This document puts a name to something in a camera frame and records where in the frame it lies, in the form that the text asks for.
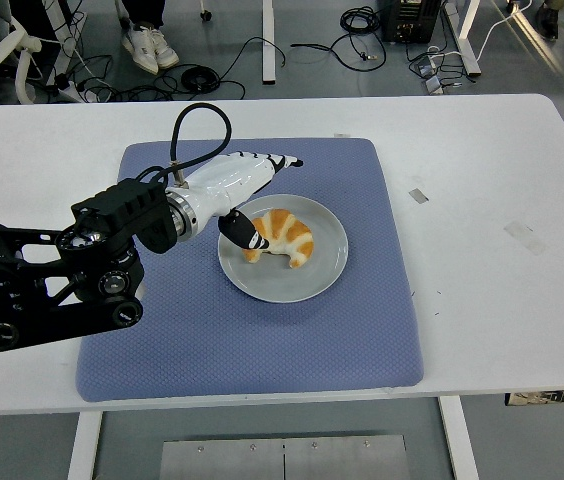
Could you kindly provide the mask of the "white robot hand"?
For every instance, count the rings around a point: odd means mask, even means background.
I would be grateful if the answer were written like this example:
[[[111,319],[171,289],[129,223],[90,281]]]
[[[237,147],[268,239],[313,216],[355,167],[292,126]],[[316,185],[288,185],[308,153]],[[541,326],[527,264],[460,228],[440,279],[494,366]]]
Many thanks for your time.
[[[189,240],[216,217],[220,232],[242,249],[269,246],[251,220],[237,207],[262,190],[280,170],[300,167],[293,156],[238,151],[218,155],[188,175],[181,187],[170,187],[168,197],[180,216],[178,236]]]

